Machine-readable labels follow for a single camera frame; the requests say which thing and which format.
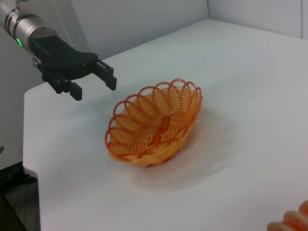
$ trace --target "dark floor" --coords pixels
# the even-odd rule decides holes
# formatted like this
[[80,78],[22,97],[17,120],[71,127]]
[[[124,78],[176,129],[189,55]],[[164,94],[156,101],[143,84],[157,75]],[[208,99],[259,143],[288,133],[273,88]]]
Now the dark floor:
[[0,194],[1,231],[40,231],[37,181]]

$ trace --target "white table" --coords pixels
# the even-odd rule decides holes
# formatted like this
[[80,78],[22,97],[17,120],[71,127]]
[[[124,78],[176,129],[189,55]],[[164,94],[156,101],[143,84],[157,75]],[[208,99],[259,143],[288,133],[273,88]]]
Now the white table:
[[[42,231],[260,231],[308,199],[308,41],[207,20],[105,62],[116,91],[88,76],[81,102],[26,93]],[[175,78],[204,96],[186,148],[147,169],[110,159],[114,105]]]

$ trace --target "orange basket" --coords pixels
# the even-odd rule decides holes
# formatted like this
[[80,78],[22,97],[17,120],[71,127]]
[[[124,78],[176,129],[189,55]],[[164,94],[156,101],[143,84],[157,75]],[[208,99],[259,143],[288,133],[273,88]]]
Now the orange basket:
[[282,222],[272,222],[268,231],[306,231],[308,230],[308,201],[305,201],[298,212],[288,211]]
[[[148,89],[152,92],[143,95]],[[115,106],[109,122],[105,135],[109,155],[141,167],[167,162],[187,140],[201,103],[201,89],[182,79],[145,87],[128,96]],[[119,106],[124,110],[117,114]]]

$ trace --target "woven basket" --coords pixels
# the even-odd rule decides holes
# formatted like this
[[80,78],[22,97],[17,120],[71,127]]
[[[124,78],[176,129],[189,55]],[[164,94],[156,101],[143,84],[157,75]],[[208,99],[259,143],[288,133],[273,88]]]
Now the woven basket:
[[282,222],[272,222],[268,231],[307,231],[308,230],[308,201],[305,201],[298,212],[289,211],[284,214]]
[[[151,93],[143,95],[148,89]],[[115,106],[109,122],[105,135],[109,155],[141,167],[165,163],[187,140],[201,103],[201,89],[182,79],[128,96]],[[116,114],[120,105],[124,110]]]

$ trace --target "white wall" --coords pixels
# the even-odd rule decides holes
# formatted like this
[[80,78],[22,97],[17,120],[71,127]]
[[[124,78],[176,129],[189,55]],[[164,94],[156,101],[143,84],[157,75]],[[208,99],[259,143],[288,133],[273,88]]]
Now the white wall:
[[22,162],[22,155],[11,142],[9,142],[0,130],[0,148],[4,150],[0,153],[0,170]]
[[302,0],[303,38],[308,39],[308,0]]
[[212,19],[298,38],[302,36],[302,0],[208,1]]
[[[66,42],[78,44],[81,50],[88,50],[86,38],[70,1],[38,0],[38,15],[55,28]],[[32,57],[2,28],[0,71],[0,136],[4,136],[22,153],[24,93],[43,81],[41,73],[32,65]]]
[[72,0],[89,46],[104,59],[208,18],[206,0]]
[[0,130],[19,151],[23,143],[24,93],[42,83],[32,58],[0,29]]

